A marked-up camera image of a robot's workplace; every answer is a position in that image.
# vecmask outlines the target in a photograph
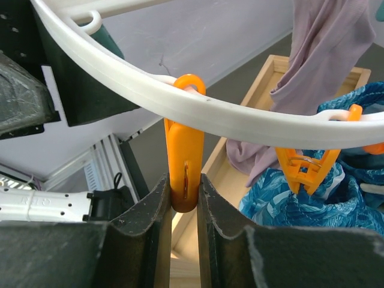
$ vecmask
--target light purple fabric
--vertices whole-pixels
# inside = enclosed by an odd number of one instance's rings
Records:
[[[334,97],[375,34],[369,0],[293,1],[290,68],[271,91],[271,111],[313,115]],[[263,145],[228,140],[227,155],[233,167],[250,175],[247,187],[268,167],[279,167],[274,148]]]

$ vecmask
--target wooden frame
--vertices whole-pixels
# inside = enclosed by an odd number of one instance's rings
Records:
[[[200,287],[200,267],[196,262],[178,258],[171,254],[169,287]]]
[[[268,110],[272,104],[269,92],[281,76],[288,70],[288,57],[270,55],[260,70],[248,93],[241,102],[242,106]],[[367,84],[371,71],[353,68],[345,79],[336,96],[344,95]],[[227,161],[226,138],[221,138],[202,173],[207,174],[217,191],[233,206],[238,207],[239,201],[249,190],[245,188],[248,175],[235,170]],[[199,261],[197,242],[196,210],[186,214],[177,213],[172,221],[172,251],[180,258],[195,263]]]

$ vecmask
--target white plastic hanger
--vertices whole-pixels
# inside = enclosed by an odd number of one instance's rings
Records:
[[[346,119],[348,111],[314,116],[286,115],[243,107],[173,87],[174,77],[153,75],[115,56],[91,33],[103,17],[168,0],[32,0],[61,49],[92,77],[117,94],[160,116],[214,135],[296,149],[343,149],[384,142],[384,112]],[[78,23],[92,22],[84,27]]]

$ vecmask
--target blue floral cloth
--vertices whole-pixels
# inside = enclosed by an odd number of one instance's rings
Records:
[[[362,106],[364,113],[383,111],[384,82],[325,102],[318,112],[348,110],[352,104]],[[303,151],[317,159],[323,153]],[[294,194],[282,171],[268,169],[241,200],[239,210],[260,225],[361,227],[384,235],[384,214],[376,210],[384,196],[364,193],[359,187],[362,182],[384,185],[384,156],[369,155],[361,148],[345,149],[312,196],[303,187]]]

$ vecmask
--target orange plastic clip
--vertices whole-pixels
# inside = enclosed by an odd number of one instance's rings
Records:
[[[372,155],[380,155],[384,153],[384,143],[368,145],[363,147],[363,150]]]
[[[204,82],[196,75],[187,74],[173,84],[185,89],[194,85],[205,95]],[[197,205],[203,161],[204,132],[164,119],[168,151],[171,203],[177,212],[192,211]]]
[[[362,107],[354,104],[349,112],[347,121],[359,121]],[[295,149],[275,148],[275,151],[289,188],[298,194],[300,185],[304,184],[307,193],[312,195],[331,170],[341,150],[327,150],[320,160],[299,155]],[[303,167],[307,168],[306,172],[302,171]]]

